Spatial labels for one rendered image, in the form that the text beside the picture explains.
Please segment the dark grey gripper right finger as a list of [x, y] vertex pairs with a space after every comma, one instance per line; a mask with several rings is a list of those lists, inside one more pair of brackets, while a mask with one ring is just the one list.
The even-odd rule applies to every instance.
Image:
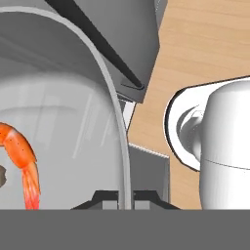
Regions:
[[135, 210], [178, 210], [178, 207], [162, 200], [156, 190], [135, 190], [134, 191]]

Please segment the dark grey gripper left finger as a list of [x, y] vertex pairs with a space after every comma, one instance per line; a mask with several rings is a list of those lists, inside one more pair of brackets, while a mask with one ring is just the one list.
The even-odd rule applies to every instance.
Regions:
[[96, 190], [90, 200], [73, 207], [73, 210], [103, 210], [106, 202], [113, 202], [117, 205], [118, 192], [116, 190]]

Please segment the clear round meat container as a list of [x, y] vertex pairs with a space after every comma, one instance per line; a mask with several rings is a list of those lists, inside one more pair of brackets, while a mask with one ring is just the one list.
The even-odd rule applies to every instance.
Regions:
[[126, 127], [101, 53], [73, 23], [0, 7], [0, 133], [35, 153], [42, 209], [72, 209], [98, 190], [132, 207]]

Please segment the orange shrimp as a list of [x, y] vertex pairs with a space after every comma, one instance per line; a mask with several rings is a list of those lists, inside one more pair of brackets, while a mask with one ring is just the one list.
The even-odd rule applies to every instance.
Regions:
[[26, 210], [38, 210], [40, 184], [37, 158], [25, 136], [13, 126], [0, 122], [0, 146], [11, 161], [21, 170], [23, 198]]

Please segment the dark brown meat piece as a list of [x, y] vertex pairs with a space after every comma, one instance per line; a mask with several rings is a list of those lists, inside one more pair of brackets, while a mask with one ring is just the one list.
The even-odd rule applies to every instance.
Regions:
[[6, 168], [0, 165], [0, 188], [7, 182], [6, 172]]

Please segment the grey fridge drawer front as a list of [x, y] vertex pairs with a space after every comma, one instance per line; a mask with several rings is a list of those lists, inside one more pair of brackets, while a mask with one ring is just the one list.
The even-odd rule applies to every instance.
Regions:
[[129, 144], [132, 191], [155, 190], [170, 201], [170, 159], [147, 148]]

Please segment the white rounded cylinder, black rim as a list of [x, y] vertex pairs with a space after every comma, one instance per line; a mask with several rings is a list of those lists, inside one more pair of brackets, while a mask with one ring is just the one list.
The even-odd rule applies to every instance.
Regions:
[[166, 141], [199, 173], [205, 210], [250, 210], [250, 76], [187, 86], [166, 107]]

